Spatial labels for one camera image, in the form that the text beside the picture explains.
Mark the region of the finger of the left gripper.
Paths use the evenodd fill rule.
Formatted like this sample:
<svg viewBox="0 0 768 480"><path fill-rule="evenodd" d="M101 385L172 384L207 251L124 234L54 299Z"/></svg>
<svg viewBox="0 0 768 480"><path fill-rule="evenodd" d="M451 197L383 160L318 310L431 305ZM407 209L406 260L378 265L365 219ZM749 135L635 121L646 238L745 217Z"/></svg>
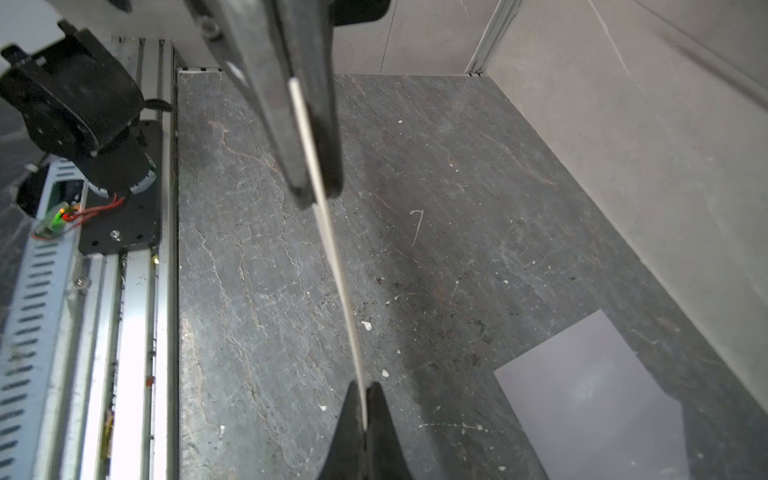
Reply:
<svg viewBox="0 0 768 480"><path fill-rule="evenodd" d="M360 391L356 381L349 384L318 480L363 480L367 478L366 433Z"/></svg>
<svg viewBox="0 0 768 480"><path fill-rule="evenodd" d="M366 395L365 479L412 480L381 384L374 382Z"/></svg>

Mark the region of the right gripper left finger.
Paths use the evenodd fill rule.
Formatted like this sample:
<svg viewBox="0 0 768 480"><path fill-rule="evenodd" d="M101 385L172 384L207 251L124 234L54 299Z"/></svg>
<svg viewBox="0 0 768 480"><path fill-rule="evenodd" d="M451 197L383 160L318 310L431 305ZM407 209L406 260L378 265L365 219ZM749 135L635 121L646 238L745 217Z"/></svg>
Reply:
<svg viewBox="0 0 768 480"><path fill-rule="evenodd" d="M314 201L289 94L289 62L273 1L187 1L197 30L220 67L258 114L273 157L300 209Z"/></svg>

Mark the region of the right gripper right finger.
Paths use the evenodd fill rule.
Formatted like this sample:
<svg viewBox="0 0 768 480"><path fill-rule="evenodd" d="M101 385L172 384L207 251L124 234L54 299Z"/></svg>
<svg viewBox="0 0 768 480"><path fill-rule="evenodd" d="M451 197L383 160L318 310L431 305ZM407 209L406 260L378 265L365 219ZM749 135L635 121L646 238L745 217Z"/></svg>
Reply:
<svg viewBox="0 0 768 480"><path fill-rule="evenodd" d="M326 1L276 3L289 71L300 82L311 120L326 195L343 188L340 139L332 69L332 23Z"/></svg>

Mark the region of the beige letter paper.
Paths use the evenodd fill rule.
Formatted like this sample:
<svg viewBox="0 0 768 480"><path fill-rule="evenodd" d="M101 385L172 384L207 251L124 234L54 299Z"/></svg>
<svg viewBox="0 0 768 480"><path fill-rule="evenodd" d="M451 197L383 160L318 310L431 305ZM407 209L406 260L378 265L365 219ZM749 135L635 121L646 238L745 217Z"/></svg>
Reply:
<svg viewBox="0 0 768 480"><path fill-rule="evenodd" d="M333 274L333 278L339 294L343 318L346 324L350 351L352 354L356 375L358 396L360 400L362 429L364 432L366 432L369 426L369 415L367 409L365 372L363 368L360 339L357 325L354 320L351 297L346 280L344 265L341 260L335 238L333 222L322 178L322 169L320 167L319 155L311 125L309 109L301 89L300 81L297 78L291 78L288 81L288 89L295 110L302 149L304 151L305 161L315 197L313 212L318 225L318 230L326 258Z"/></svg>

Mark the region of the grey purple envelope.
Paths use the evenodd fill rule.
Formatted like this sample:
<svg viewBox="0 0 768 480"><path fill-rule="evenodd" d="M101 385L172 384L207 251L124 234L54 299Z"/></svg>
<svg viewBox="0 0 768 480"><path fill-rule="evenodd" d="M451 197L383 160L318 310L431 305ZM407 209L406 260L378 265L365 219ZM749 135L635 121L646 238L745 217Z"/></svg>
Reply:
<svg viewBox="0 0 768 480"><path fill-rule="evenodd" d="M494 375L548 478L689 478L680 402L603 311Z"/></svg>

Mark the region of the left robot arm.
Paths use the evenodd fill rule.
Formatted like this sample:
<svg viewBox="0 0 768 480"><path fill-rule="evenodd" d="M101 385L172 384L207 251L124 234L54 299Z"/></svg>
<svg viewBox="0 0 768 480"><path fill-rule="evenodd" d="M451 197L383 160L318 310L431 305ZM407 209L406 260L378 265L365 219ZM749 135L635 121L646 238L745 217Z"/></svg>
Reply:
<svg viewBox="0 0 768 480"><path fill-rule="evenodd" d="M321 3L277 14L193 5L199 31L262 115L291 194L314 212L345 317L349 287L328 201L342 184ZM1 348L5 479L179 476L177 62L90 31L2 54L1 95L49 163Z"/></svg>

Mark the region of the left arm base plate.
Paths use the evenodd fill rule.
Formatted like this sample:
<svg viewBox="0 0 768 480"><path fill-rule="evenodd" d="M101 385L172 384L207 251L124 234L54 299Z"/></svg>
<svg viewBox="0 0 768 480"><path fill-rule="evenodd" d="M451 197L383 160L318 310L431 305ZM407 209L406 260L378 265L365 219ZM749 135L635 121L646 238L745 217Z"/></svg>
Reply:
<svg viewBox="0 0 768 480"><path fill-rule="evenodd" d="M89 187L86 207L97 210L81 226L81 254L119 254L159 244L162 159L161 123L140 120L118 144L75 162Z"/></svg>

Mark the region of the aluminium rail frame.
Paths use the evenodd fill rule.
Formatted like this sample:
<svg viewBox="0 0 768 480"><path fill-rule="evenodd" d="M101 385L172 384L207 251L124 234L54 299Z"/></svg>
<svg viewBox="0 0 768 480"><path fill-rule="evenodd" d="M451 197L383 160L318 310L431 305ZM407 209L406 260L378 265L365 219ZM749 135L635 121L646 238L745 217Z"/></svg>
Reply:
<svg viewBox="0 0 768 480"><path fill-rule="evenodd" d="M175 479L179 460L177 165L174 111L163 131L161 239L151 249L78 253L71 390L57 475Z"/></svg>

